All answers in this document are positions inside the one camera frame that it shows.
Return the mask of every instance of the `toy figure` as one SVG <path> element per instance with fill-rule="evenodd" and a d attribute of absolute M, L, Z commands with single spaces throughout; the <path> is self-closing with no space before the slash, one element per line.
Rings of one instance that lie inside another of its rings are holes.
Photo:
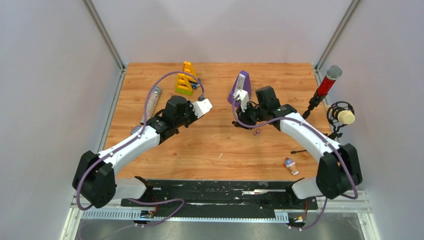
<path fill-rule="evenodd" d="M 286 157 L 284 165 L 291 171 L 291 174 L 293 174 L 293 176 L 299 173 L 295 161 L 293 161 L 291 158 Z"/>

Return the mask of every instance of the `gray floor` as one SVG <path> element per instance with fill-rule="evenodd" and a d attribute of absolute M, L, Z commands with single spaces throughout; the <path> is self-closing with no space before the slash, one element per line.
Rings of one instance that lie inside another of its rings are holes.
<path fill-rule="evenodd" d="M 317 217 L 308 213 L 306 225 Z M 168 221 L 152 227 L 130 227 L 127 220 L 82 220 L 80 236 L 84 240 L 363 240 L 361 226 L 355 213 L 325 213 L 312 229 L 296 231 L 278 223 L 225 223 Z"/>

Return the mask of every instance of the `metal frame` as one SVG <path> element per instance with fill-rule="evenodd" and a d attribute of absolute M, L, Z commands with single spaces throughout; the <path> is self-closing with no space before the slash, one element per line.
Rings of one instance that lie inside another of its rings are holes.
<path fill-rule="evenodd" d="M 92 0 L 82 0 L 85 7 L 87 8 L 88 13 L 90 14 L 91 18 L 93 19 L 93 22 L 95 26 L 97 27 L 101 37 L 104 40 L 104 43 L 106 44 L 107 48 L 110 51 L 110 54 L 112 54 L 113 60 L 115 60 L 118 68 L 123 71 L 126 67 L 124 65 L 124 62 L 122 61 L 115 45 L 113 44 L 111 37 L 108 34 L 108 31 L 106 31 L 105 26 L 102 23 L 102 20 L 100 19 L 99 14 L 96 11 L 96 8 L 92 2 Z"/>
<path fill-rule="evenodd" d="M 113 59 L 115 60 L 117 66 L 121 69 L 121 75 L 119 78 L 119 81 L 116 86 L 115 94 L 113 97 L 113 100 L 110 105 L 109 114 L 106 120 L 106 124 L 103 130 L 103 134 L 101 136 L 101 140 L 98 146 L 98 150 L 102 150 L 106 143 L 106 138 L 108 136 L 109 128 L 112 122 L 113 115 L 115 113 L 115 108 L 118 102 L 119 94 L 121 92 L 122 84 L 124 82 L 124 77 L 126 74 L 126 66 L 122 62 L 122 59 L 120 58 L 118 51 L 116 50 L 115 46 L 112 43 L 112 40 L 110 36 L 108 35 L 104 25 L 102 24 L 102 21 L 100 20 L 100 17 L 93 5 L 93 2 L 91 0 L 82 0 L 85 4 L 89 14 L 91 15 L 97 29 L 99 30 L 103 40 L 105 41 L 105 44 L 107 45 Z M 337 26 L 337 29 L 335 30 L 333 36 L 331 37 L 331 40 L 329 41 L 328 45 L 326 46 L 324 52 L 322 53 L 322 56 L 320 57 L 318 63 L 316 66 L 314 66 L 314 74 L 316 81 L 319 84 L 321 84 L 322 78 L 321 78 L 321 68 L 325 64 L 327 58 L 329 57 L 332 49 L 334 48 L 336 42 L 338 41 L 340 35 L 342 34 L 343 30 L 345 29 L 346 25 L 348 24 L 349 20 L 351 19 L 352 15 L 354 14 L 355 10 L 357 9 L 359 3 L 362 0 L 352 0 L 350 3 L 348 9 L 346 10 L 341 22 Z M 328 105 L 331 101 L 328 97 L 326 97 L 323 100 L 323 103 L 325 105 Z M 324 203 L 323 197 L 317 197 L 317 204 L 318 208 L 322 208 Z M 81 202 L 86 205 L 87 202 L 84 201 L 84 199 L 81 200 Z M 133 211 L 140 211 L 140 210 L 153 210 L 152 207 L 122 207 L 120 205 L 120 201 L 113 200 L 109 204 L 107 204 L 104 208 L 101 209 L 91 209 L 87 212 L 82 212 L 79 210 L 75 204 L 75 198 L 73 200 L 73 203 L 69 209 L 68 216 L 65 222 L 65 225 L 63 227 L 60 239 L 61 240 L 74 240 L 79 228 L 80 220 L 81 219 L 126 219 L 125 213 L 132 213 Z M 321 210 L 311 210 L 311 212 L 319 213 Z M 303 210 L 293 210 L 293 209 L 280 209 L 276 211 L 276 215 L 286 215 L 288 213 L 297 213 L 297 212 L 303 212 Z M 327 202 L 326 206 L 326 213 L 356 213 L 361 225 L 362 234 L 364 236 L 365 240 L 380 240 L 380 236 L 374 221 L 374 217 L 370 208 L 370 205 L 368 203 L 367 196 L 364 191 L 359 191 L 359 197 L 358 199 L 351 200 L 345 197 L 337 197 L 334 200 L 329 200 Z M 169 219 L 170 221 L 206 221 L 206 222 L 267 222 L 267 223 L 275 223 L 276 221 L 273 221 L 272 219 L 259 219 L 258 221 L 255 221 L 254 219 L 190 219 L 190 218 L 181 218 L 181 217 L 172 217 Z"/>
<path fill-rule="evenodd" d="M 329 57 L 331 51 L 333 50 L 335 44 L 339 40 L 340 35 L 343 33 L 343 30 L 349 23 L 349 20 L 352 18 L 352 16 L 355 13 L 355 10 L 358 8 L 359 3 L 361 3 L 362 0 L 352 0 L 349 7 L 347 8 L 346 12 L 344 13 L 340 23 L 338 24 L 337 28 L 335 29 L 332 37 L 330 38 L 330 41 L 328 42 L 327 46 L 325 47 L 324 52 L 322 53 L 321 57 L 318 60 L 318 63 L 315 66 L 315 70 L 320 71 L 321 68 L 324 66 L 324 64 L 327 61 L 327 58 Z"/>

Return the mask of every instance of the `microphone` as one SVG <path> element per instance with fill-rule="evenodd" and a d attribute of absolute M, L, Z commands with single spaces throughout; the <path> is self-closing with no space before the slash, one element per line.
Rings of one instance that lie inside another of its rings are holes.
<path fill-rule="evenodd" d="M 309 106 L 302 115 L 304 119 L 309 117 L 311 111 L 315 107 L 318 107 L 321 101 L 327 96 L 336 80 L 342 76 L 342 73 L 342 68 L 337 65 L 332 65 L 327 69 L 324 79 L 322 80 L 318 89 L 316 89 L 315 93 L 313 94 L 313 97 L 309 100 Z"/>
<path fill-rule="evenodd" d="M 328 123 L 332 126 L 332 133 L 328 135 L 330 139 L 340 138 L 343 133 L 339 132 L 341 128 L 352 124 L 355 121 L 354 107 L 347 101 L 337 101 L 331 106 L 324 106 L 327 112 Z"/>

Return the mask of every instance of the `purple block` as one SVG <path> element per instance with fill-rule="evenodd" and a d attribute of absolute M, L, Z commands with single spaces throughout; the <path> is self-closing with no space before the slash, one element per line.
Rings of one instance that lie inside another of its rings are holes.
<path fill-rule="evenodd" d="M 233 104 L 233 94 L 234 92 L 237 92 L 238 90 L 243 89 L 246 91 L 249 95 L 249 99 L 252 97 L 252 86 L 251 86 L 251 78 L 249 77 L 249 73 L 247 71 L 241 71 L 237 78 L 235 79 L 234 85 L 232 86 L 232 90 L 229 92 L 228 96 L 228 102 L 230 104 Z M 235 106 L 238 108 L 240 107 L 240 103 L 236 102 Z"/>

